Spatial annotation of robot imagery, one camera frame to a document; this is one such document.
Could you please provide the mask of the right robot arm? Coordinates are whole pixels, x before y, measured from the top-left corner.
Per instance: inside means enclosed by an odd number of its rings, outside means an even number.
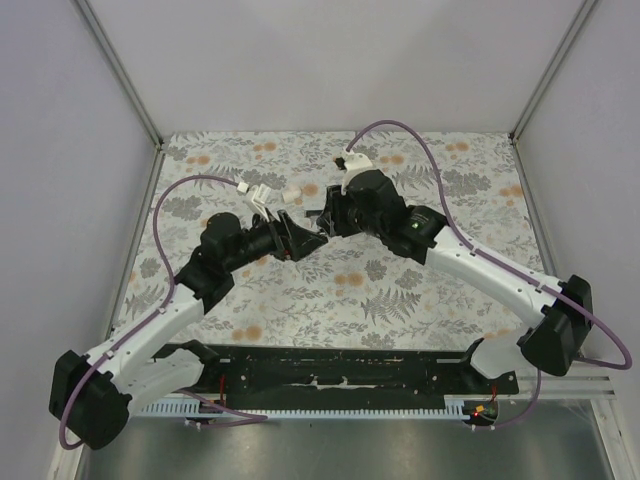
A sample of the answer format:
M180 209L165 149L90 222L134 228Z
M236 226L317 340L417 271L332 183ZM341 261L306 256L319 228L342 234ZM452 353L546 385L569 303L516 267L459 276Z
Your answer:
M513 312L521 327L479 339L465 353L466 362L487 379L528 367L564 376L592 328L586 280L526 274L506 257L471 246L443 214L408 205L379 170L328 187L317 224L331 237L374 236L393 254L463 280Z

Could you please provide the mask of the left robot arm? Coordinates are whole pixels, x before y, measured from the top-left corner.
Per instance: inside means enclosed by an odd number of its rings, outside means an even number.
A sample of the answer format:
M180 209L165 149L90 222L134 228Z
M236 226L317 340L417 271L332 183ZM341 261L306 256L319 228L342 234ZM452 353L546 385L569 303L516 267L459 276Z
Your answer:
M231 291L234 271L267 255L297 262L327 242L325 235L299 226L283 210L255 215L249 228L232 213L212 216L158 307L88 352L69 350L57 359L49 411L59 421L60 446L100 449L122 431L136 407L197 382L204 365L186 348L169 360L150 360Z

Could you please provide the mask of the white elbow fitting left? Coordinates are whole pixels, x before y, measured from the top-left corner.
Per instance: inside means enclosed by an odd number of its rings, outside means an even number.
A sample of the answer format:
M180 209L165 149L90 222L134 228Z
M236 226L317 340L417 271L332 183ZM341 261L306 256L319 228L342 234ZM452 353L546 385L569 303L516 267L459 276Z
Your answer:
M282 200L285 204L294 203L302 195L301 189L296 185L290 185L281 192Z

